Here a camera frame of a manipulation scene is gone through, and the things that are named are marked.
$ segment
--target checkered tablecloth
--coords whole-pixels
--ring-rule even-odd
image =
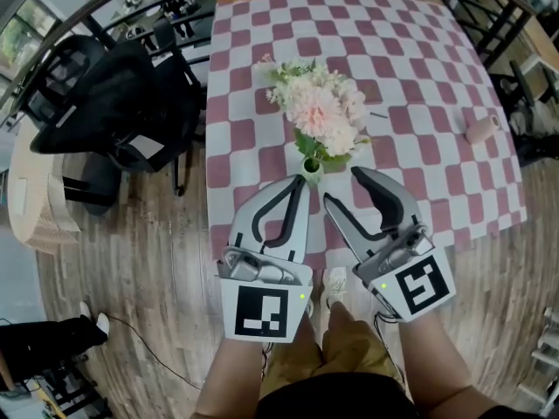
[[[316,58],[355,79],[371,115],[362,146],[342,171],[312,190],[307,257],[315,269],[355,263],[322,205],[340,198],[371,232],[380,214],[351,175],[380,170],[417,199],[436,245],[450,245],[526,219],[521,173],[505,115],[466,34],[443,5],[425,0],[238,0],[217,5],[211,40],[206,131],[208,216],[214,258],[235,210],[300,171],[293,125],[268,103],[256,64]],[[500,130],[471,146],[466,127],[489,114]],[[279,232],[280,205],[265,219]]]

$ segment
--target black shirt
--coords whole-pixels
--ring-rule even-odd
[[[400,385],[390,377],[337,373],[318,375],[274,391],[259,402],[256,417],[412,419],[421,415]],[[496,407],[480,419],[537,417]]]

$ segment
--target khaki shorts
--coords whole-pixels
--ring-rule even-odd
[[[322,349],[314,342],[275,344],[260,398],[296,381],[330,373],[381,374],[402,383],[383,343],[365,321],[352,321],[335,333],[326,331]]]

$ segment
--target cardboard tube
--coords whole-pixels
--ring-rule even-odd
[[[499,126],[499,119],[495,115],[487,116],[466,130],[466,138],[470,144],[481,143],[497,132]]]

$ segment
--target window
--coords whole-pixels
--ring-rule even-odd
[[[58,19],[40,0],[25,0],[0,32],[0,97],[29,62]],[[0,107],[0,122],[13,98]]]

